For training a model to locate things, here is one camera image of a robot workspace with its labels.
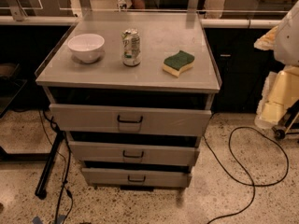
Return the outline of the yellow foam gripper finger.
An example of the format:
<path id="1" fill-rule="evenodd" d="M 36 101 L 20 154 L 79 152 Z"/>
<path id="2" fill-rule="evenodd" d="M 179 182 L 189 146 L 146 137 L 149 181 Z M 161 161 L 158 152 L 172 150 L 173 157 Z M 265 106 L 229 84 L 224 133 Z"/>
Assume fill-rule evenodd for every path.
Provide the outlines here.
<path id="1" fill-rule="evenodd" d="M 287 65 L 278 73 L 270 72 L 263 85 L 255 125 L 262 129 L 278 125 L 287 110 L 298 100 L 299 67 Z"/>

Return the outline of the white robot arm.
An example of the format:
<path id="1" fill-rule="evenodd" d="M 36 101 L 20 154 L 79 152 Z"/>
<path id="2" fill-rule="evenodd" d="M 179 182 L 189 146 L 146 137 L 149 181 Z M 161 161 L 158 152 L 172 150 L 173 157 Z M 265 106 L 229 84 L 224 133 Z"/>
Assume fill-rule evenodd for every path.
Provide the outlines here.
<path id="1" fill-rule="evenodd" d="M 255 41 L 254 48 L 273 50 L 275 60 L 284 64 L 281 71 L 270 72 L 264 82 L 254 120 L 259 128 L 271 129 L 299 100 L 299 1 L 279 25 Z"/>

